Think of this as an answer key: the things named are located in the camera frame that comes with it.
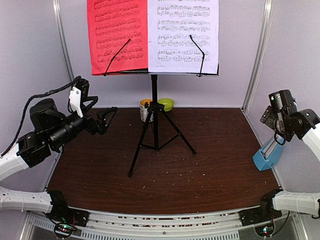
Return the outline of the blue metronome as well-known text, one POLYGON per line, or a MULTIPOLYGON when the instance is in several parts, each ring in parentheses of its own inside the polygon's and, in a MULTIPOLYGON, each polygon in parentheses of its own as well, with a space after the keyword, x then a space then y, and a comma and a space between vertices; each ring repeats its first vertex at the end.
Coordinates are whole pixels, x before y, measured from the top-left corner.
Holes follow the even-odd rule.
POLYGON ((274 165, 278 162, 284 139, 276 135, 276 138, 271 137, 268 141, 261 146, 261 148, 253 155, 252 159, 259 171, 265 171, 272 169, 274 165))

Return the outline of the black music stand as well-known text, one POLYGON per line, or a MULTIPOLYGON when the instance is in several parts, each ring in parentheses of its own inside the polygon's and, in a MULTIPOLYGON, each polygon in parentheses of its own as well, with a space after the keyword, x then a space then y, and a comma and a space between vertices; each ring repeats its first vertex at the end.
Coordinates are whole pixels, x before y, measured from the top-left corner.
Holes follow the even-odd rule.
POLYGON ((136 151, 130 166, 130 169, 127 173, 127 176, 129 178, 132 177, 134 168, 136 165, 136 162, 138 160, 138 156, 140 153, 141 148, 147 148, 154 150, 155 152, 159 152, 161 149, 166 147, 168 144, 170 144, 173 140, 180 137, 184 143, 187 145, 187 147, 190 149, 193 155, 197 154, 197 151, 192 147, 192 145, 189 143, 189 141, 186 139, 186 137, 183 135, 183 133, 180 131, 180 129, 176 126, 176 124, 172 121, 172 119, 169 117, 168 113, 165 112, 165 106, 158 102, 158 75, 157 74, 151 74, 151 90, 152 90, 152 101, 149 103, 149 107, 147 108, 147 116, 146 120, 143 125, 143 129, 141 132, 140 139, 138 141, 136 151), (167 142, 165 142, 163 145, 159 145, 159 113, 163 114, 166 120, 169 122, 169 124, 174 128, 176 131, 176 135, 170 138, 167 142), (147 133, 148 126, 150 124, 152 125, 153 129, 153 145, 147 145, 144 144, 144 138, 147 133))

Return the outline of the red sheet music paper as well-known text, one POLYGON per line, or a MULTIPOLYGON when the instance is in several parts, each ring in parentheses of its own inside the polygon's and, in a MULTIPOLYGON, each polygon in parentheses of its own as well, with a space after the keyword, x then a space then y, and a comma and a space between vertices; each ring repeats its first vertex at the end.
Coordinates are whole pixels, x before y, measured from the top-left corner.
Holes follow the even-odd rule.
POLYGON ((87 1, 92 75, 148 67, 147 3, 146 0, 87 1))

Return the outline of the white sheet music paper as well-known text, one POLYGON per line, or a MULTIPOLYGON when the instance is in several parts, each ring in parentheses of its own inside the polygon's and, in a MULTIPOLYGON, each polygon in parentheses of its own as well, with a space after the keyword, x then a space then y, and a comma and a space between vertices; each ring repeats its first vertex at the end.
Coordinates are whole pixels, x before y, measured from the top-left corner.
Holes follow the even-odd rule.
POLYGON ((148 71, 218 75, 218 0, 147 2, 148 71))

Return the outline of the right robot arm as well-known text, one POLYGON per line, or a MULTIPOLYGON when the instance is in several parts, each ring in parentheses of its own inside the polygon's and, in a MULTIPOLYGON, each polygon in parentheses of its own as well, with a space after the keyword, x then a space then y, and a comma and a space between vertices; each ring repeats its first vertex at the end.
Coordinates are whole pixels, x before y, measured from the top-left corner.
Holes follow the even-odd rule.
MULTIPOLYGON (((297 110, 296 100, 290 90, 284 89, 268 95, 270 105, 260 122, 273 130, 273 141, 280 146, 294 136, 320 158, 320 117, 310 108, 297 110)), ((275 212, 291 211, 320 218, 320 194, 275 189, 262 197, 262 206, 256 210, 259 220, 268 220, 275 212)))

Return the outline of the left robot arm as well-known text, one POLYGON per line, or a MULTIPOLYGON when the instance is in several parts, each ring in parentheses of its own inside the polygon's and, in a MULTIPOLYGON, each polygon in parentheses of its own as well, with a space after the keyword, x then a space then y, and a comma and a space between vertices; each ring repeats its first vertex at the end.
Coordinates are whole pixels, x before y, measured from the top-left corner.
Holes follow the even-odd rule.
POLYGON ((0 155, 0 179, 31 169, 61 150, 79 133, 104 135, 117 113, 117 107, 88 114, 98 102, 89 96, 89 81, 77 76, 72 82, 45 93, 32 95, 26 102, 22 119, 29 114, 34 130, 20 135, 22 126, 7 149, 0 155))

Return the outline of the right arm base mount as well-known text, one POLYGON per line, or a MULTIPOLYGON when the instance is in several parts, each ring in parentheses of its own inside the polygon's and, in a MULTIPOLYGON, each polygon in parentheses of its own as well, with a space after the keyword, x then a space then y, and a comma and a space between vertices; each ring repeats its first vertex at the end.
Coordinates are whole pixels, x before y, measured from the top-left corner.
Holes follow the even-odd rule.
POLYGON ((253 225, 255 233, 262 238, 271 237, 276 232, 274 220, 282 216, 281 211, 265 213, 259 207, 241 210, 238 214, 242 226, 253 225))

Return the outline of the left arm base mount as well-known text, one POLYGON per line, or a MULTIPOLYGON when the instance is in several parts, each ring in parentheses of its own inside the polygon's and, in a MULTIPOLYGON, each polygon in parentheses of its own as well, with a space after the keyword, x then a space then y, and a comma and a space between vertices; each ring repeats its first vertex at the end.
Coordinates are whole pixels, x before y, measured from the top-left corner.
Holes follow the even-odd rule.
POLYGON ((53 223, 53 233, 59 239, 66 239, 81 232, 86 227, 90 213, 85 210, 71 208, 57 214, 45 213, 44 216, 53 223))

